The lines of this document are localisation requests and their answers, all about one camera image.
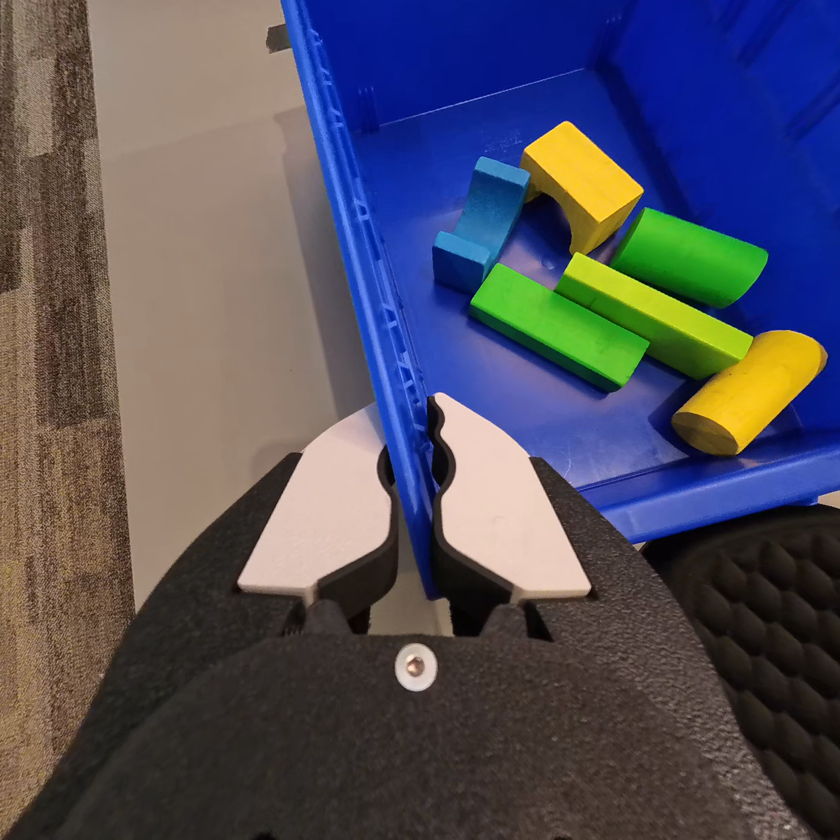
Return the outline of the black mesh pad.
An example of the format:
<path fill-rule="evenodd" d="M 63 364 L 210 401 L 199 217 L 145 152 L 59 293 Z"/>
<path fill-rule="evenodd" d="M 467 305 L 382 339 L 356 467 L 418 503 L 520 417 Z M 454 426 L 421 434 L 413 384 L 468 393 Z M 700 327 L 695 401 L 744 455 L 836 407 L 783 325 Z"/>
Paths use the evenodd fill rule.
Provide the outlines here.
<path fill-rule="evenodd" d="M 781 507 L 649 541 L 744 737 L 814 838 L 839 830 L 839 512 Z"/>

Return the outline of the green cylinder block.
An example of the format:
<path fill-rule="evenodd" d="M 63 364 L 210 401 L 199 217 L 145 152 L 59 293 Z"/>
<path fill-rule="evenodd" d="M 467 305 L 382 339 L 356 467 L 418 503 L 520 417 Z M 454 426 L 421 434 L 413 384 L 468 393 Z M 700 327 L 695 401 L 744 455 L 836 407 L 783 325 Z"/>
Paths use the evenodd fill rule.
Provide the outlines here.
<path fill-rule="evenodd" d="M 723 309 L 752 287 L 768 260 L 764 248 L 646 207 L 609 266 L 656 288 Z"/>

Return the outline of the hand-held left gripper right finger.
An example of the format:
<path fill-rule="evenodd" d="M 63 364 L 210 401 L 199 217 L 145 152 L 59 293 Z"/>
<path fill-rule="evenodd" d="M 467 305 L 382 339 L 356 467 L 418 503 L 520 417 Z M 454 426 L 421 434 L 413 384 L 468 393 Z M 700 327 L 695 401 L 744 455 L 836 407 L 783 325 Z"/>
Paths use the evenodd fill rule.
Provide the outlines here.
<path fill-rule="evenodd" d="M 443 392 L 428 398 L 434 445 L 431 566 L 453 604 L 587 596 L 592 583 L 528 452 Z"/>

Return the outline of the lime green plank block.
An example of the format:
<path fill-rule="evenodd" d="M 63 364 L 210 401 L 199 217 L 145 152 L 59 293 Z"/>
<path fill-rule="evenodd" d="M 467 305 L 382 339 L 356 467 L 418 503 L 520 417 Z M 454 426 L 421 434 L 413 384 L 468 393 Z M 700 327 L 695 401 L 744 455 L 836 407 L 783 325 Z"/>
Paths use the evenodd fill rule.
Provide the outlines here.
<path fill-rule="evenodd" d="M 753 336 L 586 255 L 575 254 L 554 291 L 648 341 L 647 354 L 704 380 L 740 362 Z"/>

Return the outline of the blue arch block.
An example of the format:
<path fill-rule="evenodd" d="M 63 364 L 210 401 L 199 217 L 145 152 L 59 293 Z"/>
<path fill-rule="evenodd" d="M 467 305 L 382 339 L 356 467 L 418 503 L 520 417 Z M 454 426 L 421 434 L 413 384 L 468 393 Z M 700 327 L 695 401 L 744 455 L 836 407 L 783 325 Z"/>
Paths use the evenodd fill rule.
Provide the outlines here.
<path fill-rule="evenodd" d="M 479 157 L 455 231 L 441 231 L 434 241 L 438 285 L 469 295 L 478 291 L 519 219 L 530 181 L 526 170 Z"/>

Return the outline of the blue plastic bin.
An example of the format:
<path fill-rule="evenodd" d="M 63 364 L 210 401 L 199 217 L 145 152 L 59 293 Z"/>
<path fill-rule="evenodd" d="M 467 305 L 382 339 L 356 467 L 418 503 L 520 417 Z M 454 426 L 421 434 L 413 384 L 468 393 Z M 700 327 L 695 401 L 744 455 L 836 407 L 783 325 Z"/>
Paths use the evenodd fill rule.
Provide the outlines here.
<path fill-rule="evenodd" d="M 375 400 L 426 592 L 427 397 L 544 459 L 631 543 L 838 490 L 838 2 L 283 2 Z M 572 122 L 647 207 L 769 260 L 715 316 L 788 329 L 824 372 L 736 458 L 670 426 L 699 384 L 646 359 L 606 394 L 434 282 L 474 165 Z"/>

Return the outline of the yellow arch block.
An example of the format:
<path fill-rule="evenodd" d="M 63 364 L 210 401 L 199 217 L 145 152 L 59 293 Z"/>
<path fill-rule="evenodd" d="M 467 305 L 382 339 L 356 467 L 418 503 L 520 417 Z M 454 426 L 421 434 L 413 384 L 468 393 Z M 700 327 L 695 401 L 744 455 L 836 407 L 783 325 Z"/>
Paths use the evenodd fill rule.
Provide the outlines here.
<path fill-rule="evenodd" d="M 520 167 L 530 174 L 526 202 L 540 194 L 563 209 L 570 253 L 588 255 L 627 220 L 644 188 L 572 122 L 527 145 Z"/>

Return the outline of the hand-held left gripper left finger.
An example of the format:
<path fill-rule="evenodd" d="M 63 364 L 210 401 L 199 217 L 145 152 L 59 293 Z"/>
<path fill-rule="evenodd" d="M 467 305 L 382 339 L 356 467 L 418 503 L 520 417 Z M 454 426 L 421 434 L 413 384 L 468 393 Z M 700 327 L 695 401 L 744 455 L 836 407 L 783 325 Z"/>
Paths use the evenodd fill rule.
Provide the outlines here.
<path fill-rule="evenodd" d="M 238 577 L 242 592 L 372 605 L 396 582 L 398 496 L 377 406 L 301 453 Z"/>

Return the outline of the yellow cylinder block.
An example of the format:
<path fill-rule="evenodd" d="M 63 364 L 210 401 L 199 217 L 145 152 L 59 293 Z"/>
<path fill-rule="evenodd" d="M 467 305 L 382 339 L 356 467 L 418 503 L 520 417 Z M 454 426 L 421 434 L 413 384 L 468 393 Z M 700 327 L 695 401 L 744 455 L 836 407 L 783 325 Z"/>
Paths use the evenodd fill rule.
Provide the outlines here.
<path fill-rule="evenodd" d="M 689 446 L 715 456 L 735 456 L 822 372 L 828 354 L 800 332 L 756 336 L 740 362 L 715 374 L 671 418 Z"/>

